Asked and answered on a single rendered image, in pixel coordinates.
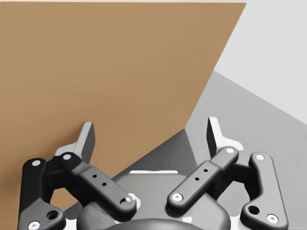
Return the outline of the tall board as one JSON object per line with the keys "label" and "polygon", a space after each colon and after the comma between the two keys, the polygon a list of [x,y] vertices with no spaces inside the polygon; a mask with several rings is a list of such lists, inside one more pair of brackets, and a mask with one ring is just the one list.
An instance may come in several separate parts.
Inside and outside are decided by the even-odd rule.
{"label": "tall board", "polygon": [[115,176],[182,130],[243,0],[0,0],[0,230],[16,230],[21,170],[93,122]]}

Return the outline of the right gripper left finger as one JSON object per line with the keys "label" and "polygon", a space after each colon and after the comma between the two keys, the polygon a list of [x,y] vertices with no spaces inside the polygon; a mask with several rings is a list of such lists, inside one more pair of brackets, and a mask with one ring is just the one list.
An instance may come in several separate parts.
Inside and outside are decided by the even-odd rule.
{"label": "right gripper left finger", "polygon": [[50,203],[60,188],[83,206],[102,204],[116,219],[135,215],[137,204],[130,194],[89,164],[94,146],[94,124],[85,122],[77,141],[58,148],[52,159],[33,158],[23,164],[18,230],[64,230],[64,211]]}

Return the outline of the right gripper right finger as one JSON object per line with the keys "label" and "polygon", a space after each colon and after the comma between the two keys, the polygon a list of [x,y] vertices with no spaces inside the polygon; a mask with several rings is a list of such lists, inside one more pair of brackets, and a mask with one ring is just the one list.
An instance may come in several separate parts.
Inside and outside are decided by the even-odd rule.
{"label": "right gripper right finger", "polygon": [[242,183],[249,196],[241,223],[249,229],[287,229],[289,221],[273,158],[263,152],[245,153],[242,144],[226,138],[216,117],[209,117],[206,139],[210,160],[201,163],[167,197],[176,214],[188,211],[204,194],[214,200],[232,182]]}

